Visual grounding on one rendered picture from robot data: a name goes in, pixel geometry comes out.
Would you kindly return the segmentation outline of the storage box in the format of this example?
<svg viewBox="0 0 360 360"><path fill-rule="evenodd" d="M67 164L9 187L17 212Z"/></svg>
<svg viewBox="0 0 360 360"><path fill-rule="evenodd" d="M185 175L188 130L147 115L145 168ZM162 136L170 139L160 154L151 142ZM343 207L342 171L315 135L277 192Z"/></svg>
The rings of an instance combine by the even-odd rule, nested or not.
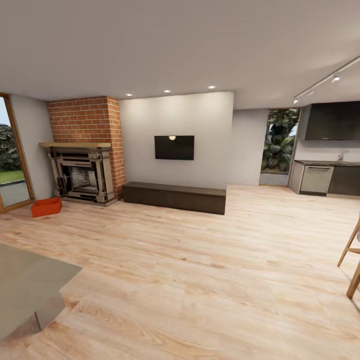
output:
<svg viewBox="0 0 360 360"><path fill-rule="evenodd" d="M59 214L62 209L60 197L37 200L31 207L31 213L34 218Z"/></svg>

